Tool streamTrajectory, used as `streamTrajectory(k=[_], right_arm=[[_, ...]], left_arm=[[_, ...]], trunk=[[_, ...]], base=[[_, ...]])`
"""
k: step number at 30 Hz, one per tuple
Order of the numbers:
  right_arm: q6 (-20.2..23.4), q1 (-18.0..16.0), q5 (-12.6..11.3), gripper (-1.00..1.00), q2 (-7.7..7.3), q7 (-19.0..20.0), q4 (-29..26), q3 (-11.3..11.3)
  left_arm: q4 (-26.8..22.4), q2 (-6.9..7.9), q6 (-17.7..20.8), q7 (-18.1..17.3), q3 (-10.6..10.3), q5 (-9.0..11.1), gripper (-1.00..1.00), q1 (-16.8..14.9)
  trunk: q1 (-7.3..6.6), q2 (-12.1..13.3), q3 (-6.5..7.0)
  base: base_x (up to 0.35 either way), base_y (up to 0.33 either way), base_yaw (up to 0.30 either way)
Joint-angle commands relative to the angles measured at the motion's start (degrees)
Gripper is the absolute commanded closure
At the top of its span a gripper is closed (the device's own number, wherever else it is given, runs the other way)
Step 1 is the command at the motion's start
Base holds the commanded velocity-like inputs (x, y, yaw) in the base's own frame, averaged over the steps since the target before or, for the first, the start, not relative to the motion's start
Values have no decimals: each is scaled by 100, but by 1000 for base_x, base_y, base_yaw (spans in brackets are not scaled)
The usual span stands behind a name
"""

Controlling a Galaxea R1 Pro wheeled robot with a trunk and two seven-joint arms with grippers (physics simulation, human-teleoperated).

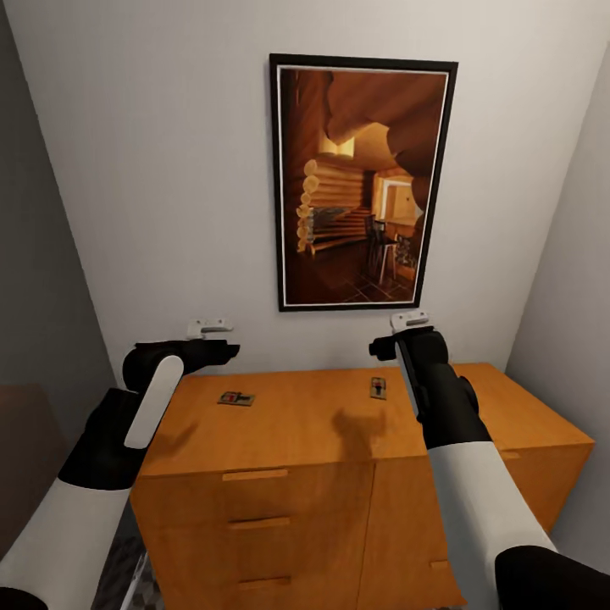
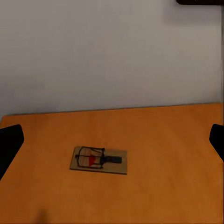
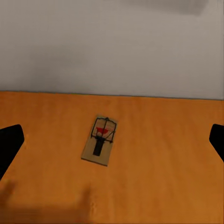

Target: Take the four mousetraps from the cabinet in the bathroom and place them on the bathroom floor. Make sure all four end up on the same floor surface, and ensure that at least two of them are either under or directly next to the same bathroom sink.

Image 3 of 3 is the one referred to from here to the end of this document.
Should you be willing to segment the mousetrap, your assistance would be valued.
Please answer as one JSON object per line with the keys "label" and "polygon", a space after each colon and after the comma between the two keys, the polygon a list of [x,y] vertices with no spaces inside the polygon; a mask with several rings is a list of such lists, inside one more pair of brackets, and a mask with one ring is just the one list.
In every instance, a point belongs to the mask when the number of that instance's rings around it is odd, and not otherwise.
{"label": "mousetrap", "polygon": [[107,166],[118,124],[118,119],[97,114],[81,159]]}

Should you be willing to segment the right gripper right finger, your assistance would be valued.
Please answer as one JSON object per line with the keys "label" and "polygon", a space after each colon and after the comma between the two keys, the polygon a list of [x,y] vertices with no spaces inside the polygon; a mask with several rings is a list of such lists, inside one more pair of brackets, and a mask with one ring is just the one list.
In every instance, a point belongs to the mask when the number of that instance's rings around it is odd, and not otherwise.
{"label": "right gripper right finger", "polygon": [[209,141],[213,145],[218,155],[224,161],[224,126],[213,124]]}

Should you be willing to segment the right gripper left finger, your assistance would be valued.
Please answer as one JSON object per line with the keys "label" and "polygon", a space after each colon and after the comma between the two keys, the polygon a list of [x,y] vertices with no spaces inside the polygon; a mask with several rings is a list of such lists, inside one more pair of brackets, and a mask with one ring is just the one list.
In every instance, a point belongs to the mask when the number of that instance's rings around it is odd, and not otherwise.
{"label": "right gripper left finger", "polygon": [[20,124],[0,129],[0,180],[24,142]]}

